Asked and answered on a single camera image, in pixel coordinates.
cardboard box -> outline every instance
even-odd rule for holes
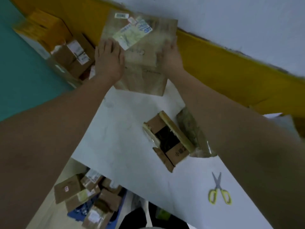
[[[81,179],[81,183],[86,189],[92,190],[103,178],[103,175],[99,174],[93,169],[90,169],[86,173],[85,177]]]
[[[80,183],[82,174],[76,174],[54,186],[55,203],[61,203],[84,189]]]
[[[62,45],[47,60],[48,65],[67,82],[78,87],[80,76],[94,63],[95,50],[82,34],[76,34],[66,45]]]
[[[179,162],[195,150],[193,144],[164,111],[144,123],[143,129],[155,143],[154,151],[171,173]]]
[[[102,39],[113,37],[130,24],[128,19],[118,17],[124,13],[128,14],[129,18],[137,19],[140,17],[147,23],[148,27],[152,28],[152,31],[125,51],[124,75],[114,87],[126,91],[163,96],[167,78],[158,68],[156,52],[161,51],[166,39],[170,41],[175,39],[178,21],[111,9],[102,32]]]
[[[101,194],[99,195],[98,199],[104,201],[110,210],[118,211],[122,198],[114,193],[106,189],[102,189]]]
[[[68,42],[72,38],[61,19],[39,9],[13,29],[44,59],[51,56],[50,53],[55,46]]]
[[[70,197],[65,201],[66,208],[68,212],[74,210],[75,208],[79,207],[80,205],[87,202],[89,199],[93,198],[97,194],[101,192],[100,188],[96,185],[95,188],[91,191],[84,189],[78,192],[76,195]]]
[[[105,187],[107,190],[109,190],[110,192],[118,195],[120,193],[120,191],[122,190],[122,186],[115,183],[114,181],[112,181],[109,178],[105,178],[102,181],[102,186]]]
[[[82,226],[86,229],[105,229],[113,211],[102,200],[96,200],[88,212]]]

white table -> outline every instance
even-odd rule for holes
[[[155,154],[143,122],[161,110],[175,121],[184,106],[170,81],[163,97],[112,87],[72,158],[197,229],[272,228],[219,157],[187,157],[170,173]],[[221,187],[230,193],[232,205],[220,193],[215,205],[209,203],[212,172],[217,177],[222,172]]]

